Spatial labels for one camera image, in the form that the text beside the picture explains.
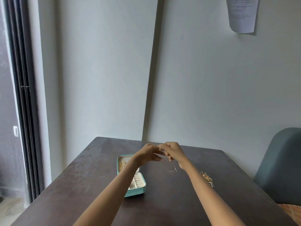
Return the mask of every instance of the tabletop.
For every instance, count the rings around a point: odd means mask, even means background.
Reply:
[[[40,194],[12,226],[73,225],[115,178],[116,160],[145,143],[97,137]],[[214,189],[247,226],[297,224],[223,151],[182,146],[206,172]],[[149,162],[140,168],[144,194],[124,199],[112,225],[211,225],[189,177],[175,162]]]

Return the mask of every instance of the chair backrest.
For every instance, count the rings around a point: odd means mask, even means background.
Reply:
[[[254,181],[277,203],[301,205],[301,128],[273,137]]]

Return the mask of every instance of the paper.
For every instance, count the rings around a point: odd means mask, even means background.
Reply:
[[[232,31],[254,32],[258,0],[227,0],[227,6]]]

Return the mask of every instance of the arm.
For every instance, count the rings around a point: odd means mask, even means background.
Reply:
[[[111,225],[138,167],[148,161],[163,161],[155,153],[163,155],[157,146],[149,143],[138,151],[73,226]]]
[[[159,147],[165,150],[170,161],[177,160],[179,166],[186,171],[212,226],[245,226],[194,167],[178,143],[160,144]]]

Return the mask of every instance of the teal jewelry box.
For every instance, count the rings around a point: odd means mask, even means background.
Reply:
[[[133,155],[120,155],[117,157],[117,174],[119,174],[122,167],[125,166],[125,164],[128,163],[128,161],[131,159]],[[143,194],[145,192],[146,188],[146,182],[144,180],[144,177],[139,172],[140,167],[137,169],[133,181],[131,182],[131,185],[126,192],[126,195],[124,197],[130,197],[137,194]]]

